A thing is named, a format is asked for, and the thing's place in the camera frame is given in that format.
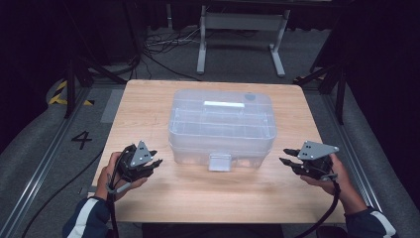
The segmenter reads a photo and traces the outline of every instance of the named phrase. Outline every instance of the clear plastic box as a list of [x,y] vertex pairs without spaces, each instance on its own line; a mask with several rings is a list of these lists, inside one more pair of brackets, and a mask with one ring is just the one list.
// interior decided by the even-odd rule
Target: clear plastic box
[[267,95],[197,89],[175,92],[168,130],[177,163],[222,172],[258,168],[277,134]]

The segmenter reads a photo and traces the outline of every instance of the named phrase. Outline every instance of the yellow and black tape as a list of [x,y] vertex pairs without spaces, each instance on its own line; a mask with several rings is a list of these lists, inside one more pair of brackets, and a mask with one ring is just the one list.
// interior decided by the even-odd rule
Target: yellow and black tape
[[[50,104],[63,104],[67,105],[67,100],[59,98],[61,93],[64,91],[65,87],[67,86],[67,80],[63,80],[59,86],[56,88],[55,93],[50,99]],[[86,100],[84,101],[83,105],[85,106],[93,106],[95,104],[95,100]]]

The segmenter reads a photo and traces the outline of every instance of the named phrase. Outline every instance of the gray floor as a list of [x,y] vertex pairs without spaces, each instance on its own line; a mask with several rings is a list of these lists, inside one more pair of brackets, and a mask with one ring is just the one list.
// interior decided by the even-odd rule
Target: gray floor
[[[270,39],[274,39],[272,33],[257,33],[250,38],[231,33],[215,33],[207,40],[208,53],[203,75],[195,73],[198,44],[194,42],[169,53],[155,55],[154,59],[179,73],[205,81],[290,84],[296,76],[309,73],[308,69],[328,34],[328,31],[299,30],[285,33],[279,51],[286,71],[285,78],[276,76],[267,50]],[[133,76],[135,78],[193,80],[174,74],[150,59],[143,59],[145,62],[141,62],[137,67],[137,76]],[[121,76],[128,79],[129,75],[125,73]],[[52,86],[46,95],[46,101],[50,100],[58,84],[59,81]],[[304,91],[323,141],[342,148],[339,156],[349,168],[354,183],[359,186],[369,204],[379,206],[385,213],[400,237],[418,237],[419,211],[389,165],[350,89],[346,91],[345,125],[339,126],[331,115],[334,93],[319,95],[311,89],[314,86],[316,82],[306,85]],[[50,105],[49,109],[28,125],[1,154],[0,224],[6,224],[10,228],[10,234],[0,233],[1,237],[20,237],[43,203],[101,151],[105,146],[123,89],[124,86],[117,85],[107,78],[96,78],[92,88],[78,88],[80,102],[85,99],[94,100],[93,106],[82,105],[73,113],[72,118],[63,120],[65,105]],[[83,150],[80,150],[80,143],[71,139],[84,131],[89,133],[88,138],[92,141],[87,142]],[[76,203],[86,195],[97,163],[98,161],[49,202],[32,224],[26,237],[60,236],[62,224],[71,215]],[[25,191],[39,165],[47,172],[46,176],[31,186],[32,192]],[[358,179],[361,176],[359,168],[363,169],[362,177],[365,175],[366,179]],[[26,194],[27,200],[25,205],[19,207],[20,216],[11,217],[16,219],[8,221],[11,214],[17,213],[13,212],[13,209],[23,194]],[[283,224],[284,237],[298,235],[308,226],[309,224]],[[140,237],[141,234],[138,225],[131,223],[120,224],[120,231],[121,237]]]

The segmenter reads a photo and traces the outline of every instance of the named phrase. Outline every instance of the person's arm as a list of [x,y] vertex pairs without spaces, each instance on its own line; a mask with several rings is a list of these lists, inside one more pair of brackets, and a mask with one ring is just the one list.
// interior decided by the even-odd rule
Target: person's arm
[[[106,188],[108,175],[114,172],[115,163],[121,153],[113,153],[109,160],[108,166],[102,169],[99,176],[95,194],[89,198],[82,199],[76,206],[73,215],[62,227],[62,237],[106,237],[108,226],[106,223],[110,219],[110,211],[107,205],[108,190]],[[140,178],[131,183],[130,187],[117,194],[116,200],[123,197],[127,191],[141,186],[147,178]],[[116,188],[121,187],[126,182],[120,180],[116,184]]]
[[[362,197],[353,187],[346,168],[335,154],[331,154],[333,172],[337,174],[337,183],[340,185],[340,201],[343,204],[346,216],[346,225],[350,237],[375,238],[398,237],[386,217],[372,207],[367,207]],[[308,184],[322,187],[326,192],[334,194],[331,181],[321,181],[314,178],[300,177]]]

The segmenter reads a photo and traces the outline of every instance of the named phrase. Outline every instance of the dark blue sleeve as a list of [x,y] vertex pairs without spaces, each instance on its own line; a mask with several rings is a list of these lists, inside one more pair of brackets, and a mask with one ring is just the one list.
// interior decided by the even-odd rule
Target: dark blue sleeve
[[98,197],[81,200],[74,214],[62,227],[62,237],[106,237],[110,212],[106,201]]
[[372,207],[345,216],[347,231],[351,238],[398,238],[388,219]]

